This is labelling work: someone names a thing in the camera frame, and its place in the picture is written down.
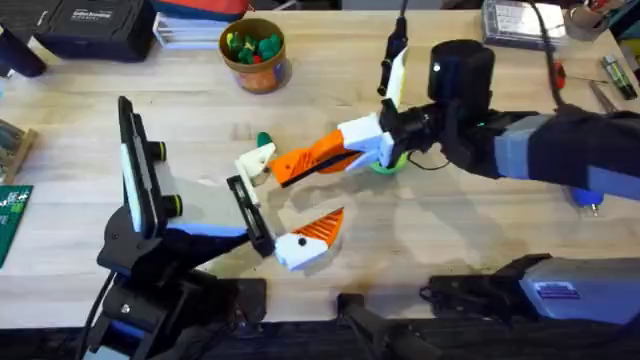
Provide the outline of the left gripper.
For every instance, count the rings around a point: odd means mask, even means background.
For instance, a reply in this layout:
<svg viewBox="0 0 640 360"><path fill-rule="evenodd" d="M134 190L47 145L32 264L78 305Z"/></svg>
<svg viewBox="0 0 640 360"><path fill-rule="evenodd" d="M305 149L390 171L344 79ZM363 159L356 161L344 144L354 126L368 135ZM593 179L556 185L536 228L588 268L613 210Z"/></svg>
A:
<svg viewBox="0 0 640 360"><path fill-rule="evenodd" d="M274 241L266 218L249 196L247 186L260 186L270 176L269 163L276 145L268 143L235 160L240 175L209 185L179 178L167 164L156 166L163 195L177 193L182 214L168 221L168 228L192 235L245 235L262 257L273 254L290 272L320 272L328 268L342 250L344 208L335 209Z"/></svg>

